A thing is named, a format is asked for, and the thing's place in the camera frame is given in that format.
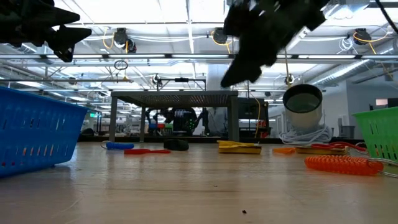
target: gray table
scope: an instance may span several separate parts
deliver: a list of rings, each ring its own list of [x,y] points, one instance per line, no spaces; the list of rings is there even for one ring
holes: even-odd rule
[[[227,107],[228,138],[239,141],[238,91],[114,91],[109,140],[115,141],[118,99],[141,107],[140,142],[144,142],[146,108]]]

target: blue object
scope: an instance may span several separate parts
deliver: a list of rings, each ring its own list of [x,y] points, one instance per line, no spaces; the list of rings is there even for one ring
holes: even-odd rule
[[[0,177],[72,158],[87,108],[0,87]]]
[[[134,144],[131,143],[115,143],[115,142],[107,142],[106,144],[107,149],[120,149],[120,150],[125,150],[125,149],[133,149]]]

